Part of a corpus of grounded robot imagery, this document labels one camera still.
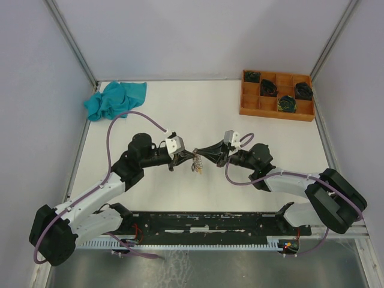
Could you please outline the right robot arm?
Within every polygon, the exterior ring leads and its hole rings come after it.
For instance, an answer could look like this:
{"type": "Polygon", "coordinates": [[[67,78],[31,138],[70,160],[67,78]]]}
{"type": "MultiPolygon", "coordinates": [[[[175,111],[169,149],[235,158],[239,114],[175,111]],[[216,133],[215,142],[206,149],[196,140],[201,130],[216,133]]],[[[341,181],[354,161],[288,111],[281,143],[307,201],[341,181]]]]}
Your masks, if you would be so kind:
{"type": "Polygon", "coordinates": [[[306,198],[306,203],[290,204],[275,220],[281,234],[288,235],[298,226],[324,224],[344,234],[353,223],[362,220],[367,201],[336,170],[322,173],[290,172],[272,165],[268,145],[257,143],[250,150],[222,146],[217,166],[235,165],[252,170],[247,185],[257,190],[287,193],[306,198]]]}

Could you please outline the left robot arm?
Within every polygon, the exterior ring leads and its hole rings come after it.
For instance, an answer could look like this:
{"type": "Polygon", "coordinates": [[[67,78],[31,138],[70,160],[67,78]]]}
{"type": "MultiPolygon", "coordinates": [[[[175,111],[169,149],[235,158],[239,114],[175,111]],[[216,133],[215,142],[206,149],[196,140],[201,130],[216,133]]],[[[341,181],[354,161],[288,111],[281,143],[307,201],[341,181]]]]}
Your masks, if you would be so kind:
{"type": "Polygon", "coordinates": [[[183,139],[175,134],[157,147],[146,133],[133,136],[127,150],[110,167],[100,184],[54,208],[42,206],[35,215],[29,236],[34,262],[64,263],[82,244],[105,233],[128,233],[133,226],[129,210],[114,204],[100,212],[108,201],[131,189],[144,177],[147,167],[167,165],[169,170],[190,160],[183,139]]]}

